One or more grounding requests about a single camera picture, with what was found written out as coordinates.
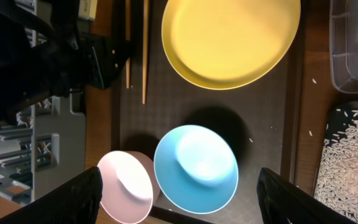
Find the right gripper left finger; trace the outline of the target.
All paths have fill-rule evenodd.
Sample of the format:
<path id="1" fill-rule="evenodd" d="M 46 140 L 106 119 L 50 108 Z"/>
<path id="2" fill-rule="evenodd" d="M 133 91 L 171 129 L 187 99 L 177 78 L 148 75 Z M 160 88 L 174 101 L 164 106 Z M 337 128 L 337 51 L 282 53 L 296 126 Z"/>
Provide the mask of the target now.
<path id="1" fill-rule="evenodd" d="M 91 167 L 29 205 L 0 218 L 0 224 L 95 224 L 103 180 Z"/>

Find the light blue bowl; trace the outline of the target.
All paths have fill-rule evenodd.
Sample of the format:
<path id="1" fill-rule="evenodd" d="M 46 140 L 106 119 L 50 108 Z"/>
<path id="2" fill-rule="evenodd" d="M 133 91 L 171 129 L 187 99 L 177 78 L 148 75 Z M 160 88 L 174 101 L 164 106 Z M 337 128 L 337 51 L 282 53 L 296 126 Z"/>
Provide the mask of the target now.
<path id="1" fill-rule="evenodd" d="M 158 143 L 154 171 L 164 196 L 178 208 L 210 214 L 234 197 L 239 168 L 229 144 L 198 125 L 179 126 Z"/>

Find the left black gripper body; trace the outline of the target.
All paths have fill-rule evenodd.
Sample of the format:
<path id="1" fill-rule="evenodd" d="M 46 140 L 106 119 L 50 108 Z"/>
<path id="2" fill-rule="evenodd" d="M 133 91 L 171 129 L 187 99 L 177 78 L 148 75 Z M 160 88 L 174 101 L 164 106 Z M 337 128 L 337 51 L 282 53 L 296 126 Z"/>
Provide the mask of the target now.
<path id="1" fill-rule="evenodd" d="M 82 37 L 81 47 L 89 62 L 86 82 L 100 90 L 111 86 L 132 55 L 132 44 L 129 40 L 114 40 L 95 34 Z"/>

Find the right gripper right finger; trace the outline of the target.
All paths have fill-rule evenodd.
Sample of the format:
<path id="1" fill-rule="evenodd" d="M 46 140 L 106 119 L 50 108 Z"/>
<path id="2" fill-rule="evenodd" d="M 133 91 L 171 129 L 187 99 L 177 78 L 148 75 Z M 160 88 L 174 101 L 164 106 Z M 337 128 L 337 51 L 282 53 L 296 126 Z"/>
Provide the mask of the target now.
<path id="1" fill-rule="evenodd" d="M 265 224 L 354 224 L 266 167 L 260 170 L 257 196 Z"/>

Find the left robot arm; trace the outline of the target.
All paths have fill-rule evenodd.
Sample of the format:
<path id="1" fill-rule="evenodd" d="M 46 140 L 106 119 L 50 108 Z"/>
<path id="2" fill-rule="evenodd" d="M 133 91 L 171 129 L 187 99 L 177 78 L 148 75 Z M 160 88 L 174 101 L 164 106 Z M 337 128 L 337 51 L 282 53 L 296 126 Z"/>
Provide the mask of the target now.
<path id="1" fill-rule="evenodd" d="M 74 88 L 110 87 L 133 45 L 125 39 L 81 36 L 78 1 L 52 1 L 50 21 L 0 1 L 0 129 L 17 124 L 18 112 Z"/>

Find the yellow round plate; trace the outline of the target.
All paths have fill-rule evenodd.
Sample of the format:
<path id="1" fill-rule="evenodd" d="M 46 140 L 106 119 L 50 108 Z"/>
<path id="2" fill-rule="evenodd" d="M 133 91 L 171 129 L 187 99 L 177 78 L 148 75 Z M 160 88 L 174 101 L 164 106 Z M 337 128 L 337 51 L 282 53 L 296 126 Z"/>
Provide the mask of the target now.
<path id="1" fill-rule="evenodd" d="M 186 81 L 210 90 L 235 89 L 281 61 L 300 16 L 300 0 L 169 0 L 163 49 Z"/>

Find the white pink-rimmed bowl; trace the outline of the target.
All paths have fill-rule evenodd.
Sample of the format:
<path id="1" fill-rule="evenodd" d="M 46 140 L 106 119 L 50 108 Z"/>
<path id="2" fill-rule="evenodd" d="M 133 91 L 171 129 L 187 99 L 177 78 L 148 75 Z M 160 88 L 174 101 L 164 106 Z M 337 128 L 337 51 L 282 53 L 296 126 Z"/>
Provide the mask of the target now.
<path id="1" fill-rule="evenodd" d="M 152 159 L 136 151 L 111 151 L 99 160 L 98 168 L 105 212 L 124 224 L 146 219 L 160 194 Z"/>

